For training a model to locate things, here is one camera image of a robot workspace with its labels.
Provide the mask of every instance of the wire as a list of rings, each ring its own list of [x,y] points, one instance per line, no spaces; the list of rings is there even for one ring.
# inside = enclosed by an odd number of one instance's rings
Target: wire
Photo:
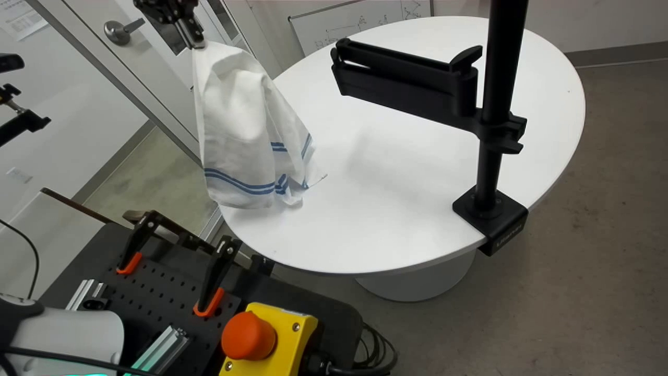
[[[124,372],[124,374],[154,376],[149,372],[136,371],[136,369],[123,369],[123,365],[108,364],[108,361],[74,358],[74,356],[65,356],[65,353],[48,353],[48,351],[37,351],[37,350],[0,348],[0,353],[13,353],[13,356],[23,356],[23,358],[41,358],[41,359],[54,359],[54,361],[66,361],[66,364],[83,364],[83,365],[105,369],[105,371],[114,371],[114,372]]]
[[[389,371],[396,365],[398,361],[398,351],[392,348],[392,342],[387,339],[384,339],[376,328],[372,328],[370,324],[364,324],[364,331],[372,334],[373,339],[373,351],[372,351],[372,359],[364,359],[361,364],[368,364],[364,369],[355,369],[355,371],[341,371],[341,369],[334,369],[327,365],[327,374],[332,376],[387,376]]]
[[[27,235],[23,235],[19,228],[5,223],[4,220],[0,220],[0,223],[9,230],[13,230],[16,237],[21,237],[28,249],[33,252],[36,255],[36,271],[33,271],[33,281],[28,282],[28,291],[27,291],[27,299],[33,299],[33,293],[36,293],[36,284],[37,284],[37,277],[39,277],[39,253],[37,253],[37,246],[33,244],[33,241],[27,238]]]

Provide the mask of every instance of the black metal stand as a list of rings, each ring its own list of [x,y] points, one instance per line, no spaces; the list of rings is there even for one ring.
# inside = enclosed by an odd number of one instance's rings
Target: black metal stand
[[[332,50],[334,78],[345,96],[357,96],[479,138],[477,182],[452,212],[486,237],[482,253],[496,253],[526,222],[527,212],[496,190],[500,158],[522,151],[526,120],[511,116],[516,71],[527,0],[492,0],[483,106],[476,108],[482,48],[468,48],[448,65],[378,46],[339,40]]]

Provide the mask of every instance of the white round table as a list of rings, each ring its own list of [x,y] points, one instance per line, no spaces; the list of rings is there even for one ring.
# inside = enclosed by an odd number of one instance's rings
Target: white round table
[[[486,46],[486,29],[486,19],[432,18],[381,25],[353,40],[450,61],[470,46]],[[312,134],[312,164],[324,181],[296,210],[224,208],[224,217],[251,249],[281,265],[353,275],[392,302],[436,296],[466,277],[483,241],[452,214],[452,200],[476,185],[477,141],[339,96],[330,48],[276,80]],[[483,57],[476,67],[482,106]],[[526,118],[527,128],[522,154],[503,158],[499,190],[532,210],[566,169],[585,128],[575,69],[532,32],[524,34],[511,111]]]

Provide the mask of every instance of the metal rod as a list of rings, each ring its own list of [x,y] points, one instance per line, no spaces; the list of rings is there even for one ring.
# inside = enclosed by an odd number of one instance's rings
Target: metal rod
[[[482,124],[499,126],[508,120],[513,87],[522,48],[527,0],[492,0],[489,40],[486,40],[486,73]],[[479,145],[476,210],[490,212],[496,205],[496,185],[500,169],[500,153]]]

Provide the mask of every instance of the floor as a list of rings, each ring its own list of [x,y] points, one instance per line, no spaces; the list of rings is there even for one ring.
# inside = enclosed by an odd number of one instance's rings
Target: floor
[[[351,281],[276,277],[355,306],[400,351],[396,376],[663,376],[668,61],[581,73],[586,128],[566,175],[527,228],[446,294],[405,306]],[[159,205],[198,228],[202,182],[166,145],[152,131],[86,205],[114,216]]]

